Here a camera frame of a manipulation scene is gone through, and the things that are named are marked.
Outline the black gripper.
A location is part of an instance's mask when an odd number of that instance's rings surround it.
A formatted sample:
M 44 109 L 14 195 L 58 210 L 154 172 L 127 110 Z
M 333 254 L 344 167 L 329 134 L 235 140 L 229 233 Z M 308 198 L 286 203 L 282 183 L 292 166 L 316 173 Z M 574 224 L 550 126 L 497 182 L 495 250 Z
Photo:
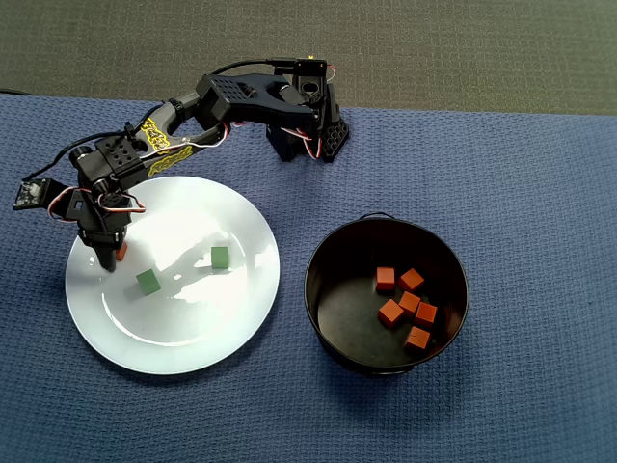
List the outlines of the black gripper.
M 117 252 L 131 222 L 132 200 L 120 192 L 96 195 L 78 188 L 67 194 L 65 219 L 76 222 L 85 244 L 92 246 L 100 266 L 113 273 Z

